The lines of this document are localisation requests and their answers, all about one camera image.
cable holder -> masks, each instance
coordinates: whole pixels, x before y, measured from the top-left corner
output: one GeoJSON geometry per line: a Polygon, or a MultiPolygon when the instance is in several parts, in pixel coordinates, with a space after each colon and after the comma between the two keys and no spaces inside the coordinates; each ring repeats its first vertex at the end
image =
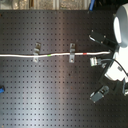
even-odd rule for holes
{"type": "Polygon", "coordinates": [[[75,44],[70,44],[70,56],[69,56],[69,63],[75,62],[75,44]]]}
{"type": "MultiPolygon", "coordinates": [[[[36,43],[36,47],[34,48],[34,52],[33,52],[34,56],[38,56],[39,55],[40,47],[41,47],[41,44],[37,42],[36,43]]],[[[34,57],[33,58],[33,62],[38,63],[38,57],[34,57]]]]}

pegboard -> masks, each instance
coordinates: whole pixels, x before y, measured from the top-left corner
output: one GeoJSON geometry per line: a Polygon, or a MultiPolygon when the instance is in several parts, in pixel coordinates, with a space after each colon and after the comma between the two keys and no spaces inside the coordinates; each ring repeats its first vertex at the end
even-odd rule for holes
{"type": "MultiPolygon", "coordinates": [[[[113,12],[0,11],[0,53],[40,54],[97,52],[105,47],[89,40],[91,30],[114,39],[113,12]]],[[[128,97],[109,93],[96,104],[90,94],[102,85],[102,69],[90,66],[90,56],[0,58],[0,128],[126,128],[128,97]]]]}

cable clip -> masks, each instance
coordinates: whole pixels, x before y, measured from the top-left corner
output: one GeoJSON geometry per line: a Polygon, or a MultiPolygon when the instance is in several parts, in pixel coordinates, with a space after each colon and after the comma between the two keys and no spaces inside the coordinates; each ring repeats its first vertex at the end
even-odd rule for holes
{"type": "Polygon", "coordinates": [[[70,44],[70,57],[69,57],[69,63],[75,62],[75,44],[70,44]]]}
{"type": "MultiPolygon", "coordinates": [[[[40,43],[36,43],[36,47],[34,48],[34,56],[38,56],[39,53],[40,53],[40,47],[41,47],[41,44],[40,43]]],[[[38,57],[34,57],[33,58],[33,62],[36,62],[38,63],[38,57]]]]}

wire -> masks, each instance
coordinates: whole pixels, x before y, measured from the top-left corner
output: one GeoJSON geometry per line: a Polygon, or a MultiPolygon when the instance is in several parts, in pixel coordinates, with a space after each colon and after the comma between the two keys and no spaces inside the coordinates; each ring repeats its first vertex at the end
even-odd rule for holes
{"type": "Polygon", "coordinates": [[[125,69],[123,68],[123,66],[117,60],[115,60],[115,59],[102,59],[101,61],[115,61],[122,68],[122,70],[124,71],[124,73],[128,77],[127,72],[125,71],[125,69]]]}
{"type": "MultiPolygon", "coordinates": [[[[101,55],[110,54],[110,52],[96,52],[96,53],[75,53],[75,55],[101,55]]],[[[15,54],[0,54],[0,57],[20,57],[20,58],[34,58],[34,57],[50,57],[50,56],[60,56],[60,55],[70,55],[70,53],[54,53],[47,55],[15,55],[15,54]]]]}

metal clamp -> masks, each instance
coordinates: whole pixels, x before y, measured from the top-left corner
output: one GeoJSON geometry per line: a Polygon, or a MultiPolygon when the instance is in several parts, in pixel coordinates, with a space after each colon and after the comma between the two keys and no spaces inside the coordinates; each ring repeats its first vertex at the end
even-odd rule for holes
{"type": "Polygon", "coordinates": [[[95,103],[98,100],[102,99],[108,92],[109,92],[109,87],[103,86],[100,90],[93,92],[91,94],[90,100],[92,100],[95,103]]]}
{"type": "MultiPolygon", "coordinates": [[[[39,55],[39,53],[40,53],[40,47],[41,47],[41,44],[40,43],[36,43],[36,47],[34,48],[34,52],[33,52],[33,54],[35,56],[38,56],[39,55]]],[[[38,63],[38,57],[34,57],[33,58],[33,62],[38,63]]]]}
{"type": "Polygon", "coordinates": [[[75,62],[75,44],[70,44],[70,57],[69,57],[69,63],[75,62]]]}

